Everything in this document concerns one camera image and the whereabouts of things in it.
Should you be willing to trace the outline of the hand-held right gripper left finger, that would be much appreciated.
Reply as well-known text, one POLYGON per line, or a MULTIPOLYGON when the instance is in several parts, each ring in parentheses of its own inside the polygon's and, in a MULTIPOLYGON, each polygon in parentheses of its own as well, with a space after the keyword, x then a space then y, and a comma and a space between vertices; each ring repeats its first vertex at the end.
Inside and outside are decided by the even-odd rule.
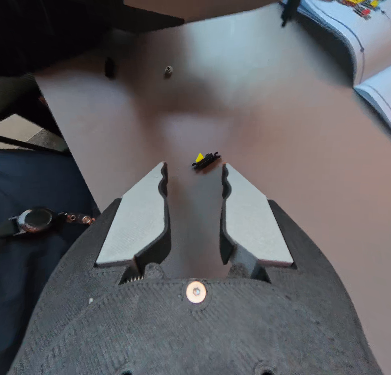
POLYGON ((121 198, 105 237, 97 267, 126 266, 132 276, 161 264, 171 251, 167 201, 168 164, 160 162, 121 198))

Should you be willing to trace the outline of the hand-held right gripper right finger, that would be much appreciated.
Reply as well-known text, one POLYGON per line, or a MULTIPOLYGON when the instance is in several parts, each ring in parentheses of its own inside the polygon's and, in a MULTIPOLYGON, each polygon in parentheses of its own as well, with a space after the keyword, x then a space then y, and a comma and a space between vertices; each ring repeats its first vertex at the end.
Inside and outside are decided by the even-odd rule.
POLYGON ((219 253, 223 265, 245 269, 251 279, 270 281, 266 267, 294 264, 269 199, 233 166, 222 166, 219 253))

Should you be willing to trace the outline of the yellow and black lego piece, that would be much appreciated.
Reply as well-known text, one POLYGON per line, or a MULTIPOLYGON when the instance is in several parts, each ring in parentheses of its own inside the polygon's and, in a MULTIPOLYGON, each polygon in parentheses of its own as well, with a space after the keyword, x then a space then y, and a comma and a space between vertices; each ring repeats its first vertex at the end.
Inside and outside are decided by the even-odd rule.
POLYGON ((220 158, 221 155, 218 152, 207 153, 206 155, 199 153, 196 160, 192 163, 192 168, 197 171, 203 170, 220 158))

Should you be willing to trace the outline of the black red yellow lego model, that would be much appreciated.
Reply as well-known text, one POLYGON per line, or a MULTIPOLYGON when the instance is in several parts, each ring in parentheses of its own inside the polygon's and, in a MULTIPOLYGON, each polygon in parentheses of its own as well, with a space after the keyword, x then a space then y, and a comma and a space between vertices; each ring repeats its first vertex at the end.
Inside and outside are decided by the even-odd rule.
POLYGON ((287 0, 284 6, 284 10, 281 15, 282 24, 281 27, 285 27, 287 22, 290 21, 300 5, 301 0, 287 0))

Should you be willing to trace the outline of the open lego instruction booklet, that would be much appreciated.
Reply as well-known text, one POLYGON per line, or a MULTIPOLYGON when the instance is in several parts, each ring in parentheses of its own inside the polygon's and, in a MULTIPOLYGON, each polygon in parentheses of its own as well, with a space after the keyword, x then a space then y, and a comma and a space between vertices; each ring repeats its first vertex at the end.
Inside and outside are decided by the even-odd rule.
POLYGON ((391 0, 301 0, 298 12, 347 45, 354 90, 390 127, 391 0))

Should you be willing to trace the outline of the person's legs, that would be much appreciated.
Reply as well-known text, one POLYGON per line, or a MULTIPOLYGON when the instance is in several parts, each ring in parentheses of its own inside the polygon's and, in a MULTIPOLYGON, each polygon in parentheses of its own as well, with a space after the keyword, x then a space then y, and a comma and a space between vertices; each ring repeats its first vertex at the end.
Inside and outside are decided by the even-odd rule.
POLYGON ((87 229, 63 223, 62 213, 98 217, 99 210, 75 160, 45 151, 2 149, 0 158, 1 374, 14 360, 43 287, 62 256, 87 229), (25 211, 47 208, 54 222, 38 233, 18 234, 25 211))

